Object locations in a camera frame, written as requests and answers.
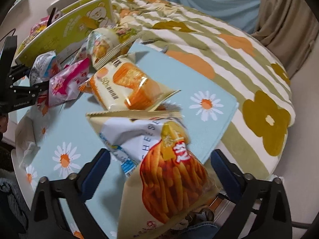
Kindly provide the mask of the cheese sticks snack bag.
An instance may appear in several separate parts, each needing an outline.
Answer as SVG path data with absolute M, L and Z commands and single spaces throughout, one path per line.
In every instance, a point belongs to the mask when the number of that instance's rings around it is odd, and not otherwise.
M 118 238 L 157 238 L 218 193 L 210 170 L 188 149 L 178 111 L 86 115 L 127 177 Z

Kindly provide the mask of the green cartoon snack bag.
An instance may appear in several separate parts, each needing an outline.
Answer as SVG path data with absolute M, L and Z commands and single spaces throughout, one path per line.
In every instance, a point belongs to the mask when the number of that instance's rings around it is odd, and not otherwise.
M 91 60 L 95 70 L 118 56 L 128 53 L 132 44 L 145 34 L 129 27 L 101 27 L 92 31 L 81 45 L 72 64 L 85 58 Z

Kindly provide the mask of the white blue small bag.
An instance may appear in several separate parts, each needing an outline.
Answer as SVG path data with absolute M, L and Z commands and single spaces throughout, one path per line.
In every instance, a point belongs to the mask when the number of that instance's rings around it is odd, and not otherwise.
M 55 51 L 49 51 L 41 54 L 35 59 L 30 70 L 30 84 L 35 85 L 48 81 L 61 70 L 62 67 L 57 61 L 57 55 Z

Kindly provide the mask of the pink small snack bag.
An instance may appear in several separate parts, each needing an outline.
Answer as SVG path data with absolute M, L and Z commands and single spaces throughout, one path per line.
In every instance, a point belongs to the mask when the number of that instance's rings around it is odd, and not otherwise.
M 88 80 L 91 60 L 85 58 L 62 71 L 49 80 L 48 105 L 53 107 L 69 100 L 77 99 L 80 85 Z

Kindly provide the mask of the white round table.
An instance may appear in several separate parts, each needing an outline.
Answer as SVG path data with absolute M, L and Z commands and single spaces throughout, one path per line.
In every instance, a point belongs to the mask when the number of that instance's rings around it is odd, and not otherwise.
M 16 179 L 17 179 L 18 185 L 19 185 L 20 190 L 21 190 L 21 194 L 22 194 L 24 201 L 27 204 L 28 208 L 31 209 L 34 191 L 33 191 L 33 188 L 32 188 L 32 186 L 29 183 L 29 180 L 27 178 L 27 172 L 26 172 L 25 168 L 20 168 L 20 166 L 19 166 L 18 158 L 17 158 L 17 154 L 16 154 L 15 149 L 13 149 L 11 151 L 11 159 L 12 159 L 12 164 L 14 167 Z

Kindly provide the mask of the blue daisy tablecloth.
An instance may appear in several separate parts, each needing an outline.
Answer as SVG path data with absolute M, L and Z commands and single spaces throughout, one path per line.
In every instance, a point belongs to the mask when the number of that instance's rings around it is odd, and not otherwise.
M 91 78 L 85 97 L 51 118 L 30 108 L 15 131 L 30 185 L 29 238 L 157 238 L 217 194 L 205 162 L 238 102 L 179 61 L 136 43 Z

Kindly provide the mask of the green cardboard box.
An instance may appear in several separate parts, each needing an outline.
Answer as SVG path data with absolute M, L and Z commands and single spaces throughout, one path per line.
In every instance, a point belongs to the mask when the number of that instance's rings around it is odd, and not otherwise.
M 80 0 L 67 13 L 21 45 L 15 62 L 31 67 L 38 55 L 55 51 L 60 62 L 66 60 L 84 43 L 91 31 L 114 23 L 111 0 Z

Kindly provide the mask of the green striped floral blanket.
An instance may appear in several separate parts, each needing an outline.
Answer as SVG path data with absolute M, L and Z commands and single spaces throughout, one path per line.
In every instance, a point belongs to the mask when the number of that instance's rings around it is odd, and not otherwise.
M 167 45 L 167 55 L 232 94 L 239 107 L 219 148 L 245 173 L 275 171 L 295 122 L 290 81 L 280 61 L 232 25 L 167 0 L 111 0 L 116 21 Z

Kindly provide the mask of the orange bread snack bag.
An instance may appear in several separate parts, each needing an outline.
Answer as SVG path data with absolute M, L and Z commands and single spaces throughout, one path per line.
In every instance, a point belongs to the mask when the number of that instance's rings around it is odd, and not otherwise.
M 80 85 L 110 112 L 126 110 L 154 111 L 166 99 L 177 94 L 152 79 L 135 64 L 135 54 L 128 53 L 108 62 Z

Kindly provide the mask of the beige right curtain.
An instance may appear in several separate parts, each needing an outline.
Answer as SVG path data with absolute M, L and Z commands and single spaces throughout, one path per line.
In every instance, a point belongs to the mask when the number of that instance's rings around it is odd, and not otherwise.
M 305 0 L 261 0 L 252 34 L 283 64 L 291 78 L 318 37 L 318 21 Z

